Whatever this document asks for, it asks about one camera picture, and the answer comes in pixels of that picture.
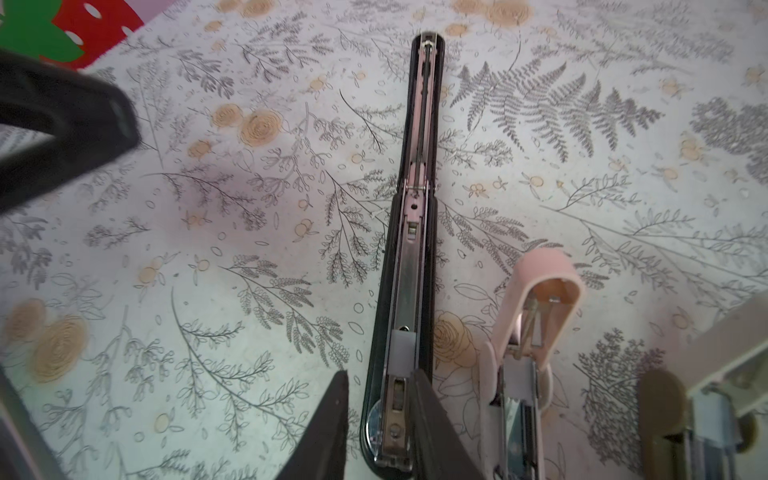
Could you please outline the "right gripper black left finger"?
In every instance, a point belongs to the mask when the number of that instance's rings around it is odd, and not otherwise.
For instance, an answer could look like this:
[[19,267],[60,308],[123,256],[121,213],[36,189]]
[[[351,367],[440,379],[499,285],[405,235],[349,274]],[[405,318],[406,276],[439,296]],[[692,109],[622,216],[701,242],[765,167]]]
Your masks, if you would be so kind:
[[349,429],[349,379],[338,371],[277,480],[344,478]]

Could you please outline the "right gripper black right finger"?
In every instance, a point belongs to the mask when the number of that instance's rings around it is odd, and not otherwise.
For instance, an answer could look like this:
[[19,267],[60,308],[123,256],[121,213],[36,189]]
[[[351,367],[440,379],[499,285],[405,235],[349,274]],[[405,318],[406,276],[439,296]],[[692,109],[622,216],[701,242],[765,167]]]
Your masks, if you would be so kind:
[[414,451],[414,479],[482,479],[421,369],[409,378],[409,427]]

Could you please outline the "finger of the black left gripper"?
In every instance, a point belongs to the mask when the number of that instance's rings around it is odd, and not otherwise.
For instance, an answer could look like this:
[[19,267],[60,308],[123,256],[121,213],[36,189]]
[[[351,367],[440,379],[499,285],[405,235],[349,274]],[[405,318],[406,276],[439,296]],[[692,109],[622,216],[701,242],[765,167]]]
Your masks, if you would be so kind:
[[132,103],[105,81],[1,52],[1,124],[46,133],[1,159],[1,211],[60,188],[136,148]]

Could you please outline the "grey staple strip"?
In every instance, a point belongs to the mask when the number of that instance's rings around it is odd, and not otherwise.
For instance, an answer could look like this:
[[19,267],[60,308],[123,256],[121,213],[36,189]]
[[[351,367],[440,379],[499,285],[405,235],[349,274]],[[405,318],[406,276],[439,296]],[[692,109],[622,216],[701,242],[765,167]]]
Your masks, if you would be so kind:
[[416,367],[418,335],[415,332],[392,330],[389,340],[387,374],[407,379]]

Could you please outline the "black stapler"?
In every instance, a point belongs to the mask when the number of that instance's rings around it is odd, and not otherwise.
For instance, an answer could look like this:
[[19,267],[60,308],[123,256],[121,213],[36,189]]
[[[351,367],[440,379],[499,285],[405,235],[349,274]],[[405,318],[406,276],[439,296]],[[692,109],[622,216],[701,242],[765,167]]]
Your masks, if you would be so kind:
[[437,116],[445,41],[423,32],[411,44],[402,155],[386,235],[360,429],[363,457],[381,479],[413,477],[407,379],[387,374],[392,330],[418,335],[416,367],[433,372]]

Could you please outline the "pink mini stapler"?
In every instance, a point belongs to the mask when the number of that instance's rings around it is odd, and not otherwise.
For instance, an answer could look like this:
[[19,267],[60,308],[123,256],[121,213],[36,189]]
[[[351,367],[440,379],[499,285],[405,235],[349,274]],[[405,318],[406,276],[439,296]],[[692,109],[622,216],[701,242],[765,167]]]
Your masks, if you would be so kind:
[[537,248],[515,264],[491,336],[479,350],[479,455],[488,479],[545,476],[542,412],[550,361],[586,287],[562,251]]

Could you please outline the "beige mini stapler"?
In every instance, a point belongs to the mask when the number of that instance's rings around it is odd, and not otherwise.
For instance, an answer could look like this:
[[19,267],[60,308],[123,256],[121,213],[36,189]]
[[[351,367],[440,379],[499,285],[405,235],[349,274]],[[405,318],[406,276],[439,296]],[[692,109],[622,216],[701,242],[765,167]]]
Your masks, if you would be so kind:
[[637,398],[645,478],[766,478],[766,293],[646,372]]

